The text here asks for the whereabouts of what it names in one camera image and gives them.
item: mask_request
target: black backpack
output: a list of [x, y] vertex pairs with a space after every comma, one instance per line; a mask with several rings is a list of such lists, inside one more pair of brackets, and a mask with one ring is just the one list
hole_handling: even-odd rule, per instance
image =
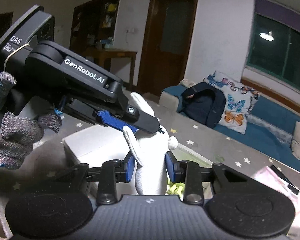
[[226, 106], [226, 98], [221, 90], [201, 82], [186, 89], [181, 96], [181, 112], [189, 118], [210, 128], [214, 128], [220, 121]]

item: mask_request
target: rubber band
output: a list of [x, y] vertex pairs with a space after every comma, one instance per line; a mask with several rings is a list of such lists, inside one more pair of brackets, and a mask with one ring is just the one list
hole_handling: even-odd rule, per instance
[[25, 46], [30, 46], [29, 43], [26, 43], [24, 45], [22, 45], [20, 48], [16, 49], [14, 52], [12, 52], [9, 56], [7, 56], [6, 60], [4, 61], [4, 64], [3, 64], [3, 71], [6, 71], [6, 66], [7, 66], [7, 62], [9, 60], [9, 58], [14, 55], [15, 53], [17, 53], [19, 50], [23, 49]]

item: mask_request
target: white stuffed toy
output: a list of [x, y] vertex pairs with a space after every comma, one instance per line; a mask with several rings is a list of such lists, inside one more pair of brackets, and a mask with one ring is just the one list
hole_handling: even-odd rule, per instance
[[[138, 109], [154, 116], [153, 109], [141, 95], [131, 93], [131, 97]], [[167, 130], [162, 125], [154, 134], [148, 134], [141, 130], [133, 134], [128, 126], [124, 126], [123, 135], [138, 164], [135, 174], [138, 194], [164, 195], [168, 184], [165, 154], [167, 151], [177, 148], [177, 138], [169, 137]]]

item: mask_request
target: black round pad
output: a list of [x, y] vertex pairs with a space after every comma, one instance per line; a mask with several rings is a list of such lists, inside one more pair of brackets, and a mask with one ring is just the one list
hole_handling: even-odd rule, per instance
[[295, 210], [285, 195], [216, 194], [206, 204], [208, 215], [220, 228], [244, 238], [270, 238], [287, 234]]
[[13, 233], [40, 239], [66, 235], [91, 214], [91, 202], [82, 193], [27, 193], [11, 199], [5, 209]]

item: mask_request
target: gray knit glove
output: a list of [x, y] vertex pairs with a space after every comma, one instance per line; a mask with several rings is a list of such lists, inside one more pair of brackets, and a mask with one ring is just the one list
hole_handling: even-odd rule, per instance
[[[16, 84], [9, 73], [0, 73], [0, 100], [7, 96]], [[32, 152], [33, 144], [42, 139], [44, 129], [59, 131], [62, 120], [53, 110], [38, 121], [15, 116], [7, 112], [0, 127], [0, 167], [18, 169], [25, 157]]]

